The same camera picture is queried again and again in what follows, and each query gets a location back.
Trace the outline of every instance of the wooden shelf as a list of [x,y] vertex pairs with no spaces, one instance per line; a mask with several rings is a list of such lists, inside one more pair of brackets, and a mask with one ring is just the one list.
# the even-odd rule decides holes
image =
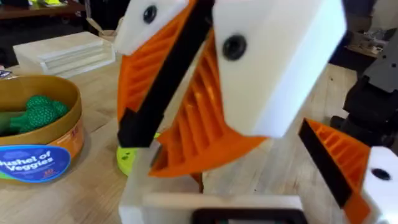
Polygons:
[[15,6],[0,6],[0,20],[1,19],[15,19],[21,17],[32,17],[32,16],[50,16],[56,14],[68,14],[78,11],[86,11],[84,5],[68,0],[67,6],[59,7],[46,7],[39,3],[34,3],[32,6],[27,8],[15,7]]

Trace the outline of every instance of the white plastic base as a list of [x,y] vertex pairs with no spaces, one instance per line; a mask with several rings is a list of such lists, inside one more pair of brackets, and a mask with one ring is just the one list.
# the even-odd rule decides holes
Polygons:
[[199,208],[291,208],[302,211],[298,196],[199,194],[190,177],[160,179],[147,176],[159,143],[139,149],[119,205],[123,224],[189,224]]

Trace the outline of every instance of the round cardboard tub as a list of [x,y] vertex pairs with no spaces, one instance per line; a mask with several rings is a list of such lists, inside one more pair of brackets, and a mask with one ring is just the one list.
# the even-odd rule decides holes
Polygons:
[[27,100],[45,95],[65,103],[69,112],[34,131],[0,137],[0,146],[48,145],[66,149],[73,160],[83,147],[81,99],[78,87],[71,81],[50,75],[29,75],[0,80],[0,111],[24,111]]

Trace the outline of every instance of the white plastic block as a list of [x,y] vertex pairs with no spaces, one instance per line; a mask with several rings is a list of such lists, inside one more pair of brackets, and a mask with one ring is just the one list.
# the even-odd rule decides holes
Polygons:
[[[217,0],[213,8],[226,123],[243,135],[282,137],[346,30],[340,0]],[[235,61],[228,37],[246,38]]]
[[[389,180],[378,178],[374,171],[388,173]],[[388,148],[372,147],[363,182],[362,196],[371,207],[367,223],[398,223],[398,157]]]
[[[187,5],[188,0],[131,0],[116,36],[116,50],[131,55]],[[144,22],[144,12],[149,6],[155,6],[157,12],[155,19],[147,24]]]

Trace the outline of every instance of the orange ribbed fin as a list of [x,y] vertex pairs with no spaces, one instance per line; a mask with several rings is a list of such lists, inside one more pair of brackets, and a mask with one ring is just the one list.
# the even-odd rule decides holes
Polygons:
[[224,121],[211,31],[174,123],[158,138],[162,152],[150,175],[172,177],[213,169],[240,158],[265,139],[243,136]]
[[130,56],[123,56],[118,86],[118,121],[124,110],[137,111],[167,58],[196,0]]

